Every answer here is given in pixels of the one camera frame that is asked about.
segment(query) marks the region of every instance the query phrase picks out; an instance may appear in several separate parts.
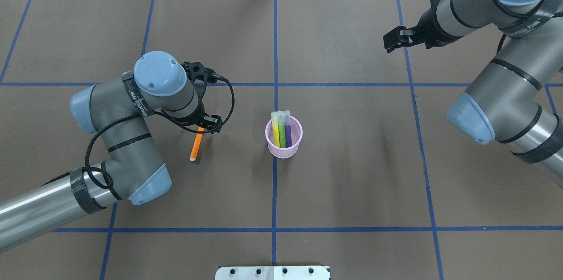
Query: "white mounting plate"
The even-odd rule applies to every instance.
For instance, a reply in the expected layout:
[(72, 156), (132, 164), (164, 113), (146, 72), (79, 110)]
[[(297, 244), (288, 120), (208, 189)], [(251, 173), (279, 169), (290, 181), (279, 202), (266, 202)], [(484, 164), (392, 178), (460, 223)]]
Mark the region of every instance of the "white mounting plate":
[(330, 266), (221, 267), (215, 280), (330, 280)]

